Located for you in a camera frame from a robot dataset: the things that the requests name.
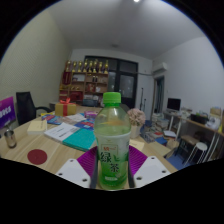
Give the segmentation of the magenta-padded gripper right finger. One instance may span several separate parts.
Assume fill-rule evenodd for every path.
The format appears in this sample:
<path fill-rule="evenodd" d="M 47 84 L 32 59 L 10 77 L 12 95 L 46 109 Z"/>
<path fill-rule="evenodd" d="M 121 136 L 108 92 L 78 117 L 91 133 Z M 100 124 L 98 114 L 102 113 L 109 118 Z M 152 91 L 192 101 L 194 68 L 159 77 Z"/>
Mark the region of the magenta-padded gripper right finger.
<path fill-rule="evenodd" d="M 156 156 L 147 157 L 135 147 L 129 147 L 128 183 L 130 188 L 143 187 L 169 174 L 170 172 Z"/>

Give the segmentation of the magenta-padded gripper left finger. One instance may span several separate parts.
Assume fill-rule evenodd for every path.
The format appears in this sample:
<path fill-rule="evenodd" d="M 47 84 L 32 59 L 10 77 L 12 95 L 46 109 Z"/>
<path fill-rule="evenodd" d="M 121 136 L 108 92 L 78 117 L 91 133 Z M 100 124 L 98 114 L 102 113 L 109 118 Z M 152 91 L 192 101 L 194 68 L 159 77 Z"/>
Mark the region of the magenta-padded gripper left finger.
<path fill-rule="evenodd" d="M 56 175 L 81 187 L 95 189 L 98 178 L 97 148 L 93 147 L 78 159 L 68 159 Z"/>

